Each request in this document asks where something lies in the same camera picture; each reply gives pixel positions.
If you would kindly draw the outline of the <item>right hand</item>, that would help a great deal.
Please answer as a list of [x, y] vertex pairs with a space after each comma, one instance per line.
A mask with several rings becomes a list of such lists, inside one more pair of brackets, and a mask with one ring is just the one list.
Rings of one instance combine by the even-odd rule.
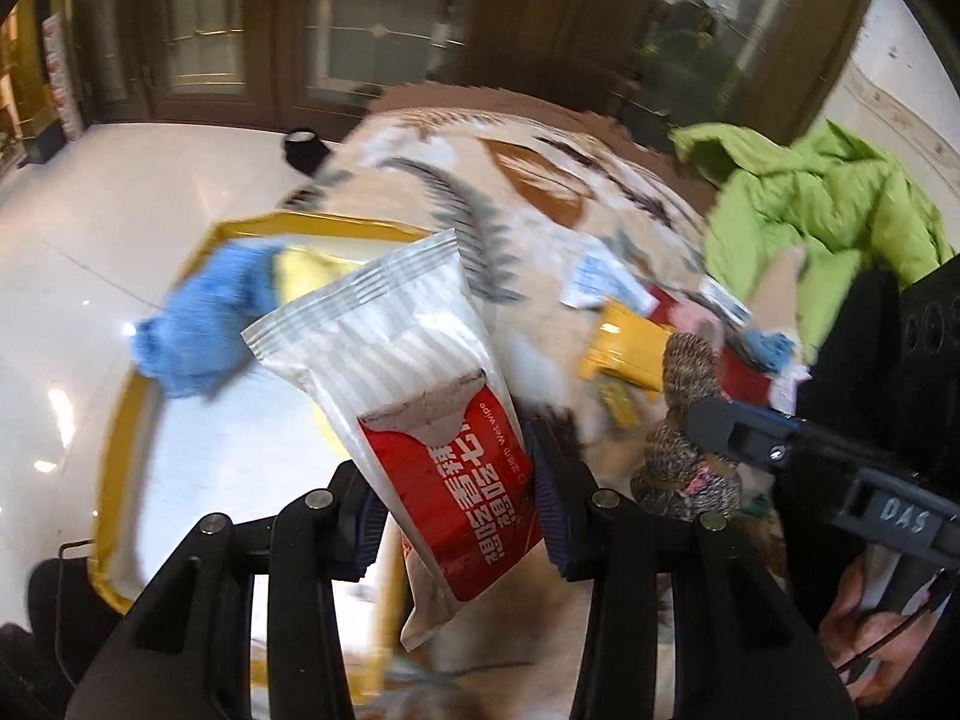
[[[833, 667], [843, 665], [884, 639], [903, 622], [903, 617], [895, 613], [874, 613], [866, 617], [857, 614], [864, 595], [864, 562], [866, 556], [861, 554], [844, 571], [835, 601], [818, 629], [818, 639]], [[846, 679], [846, 689], [856, 706], [878, 707], [890, 699], [944, 619], [945, 611], [926, 611], [908, 629], [874, 652], [875, 671], [872, 674], [863, 674], [856, 681]]]

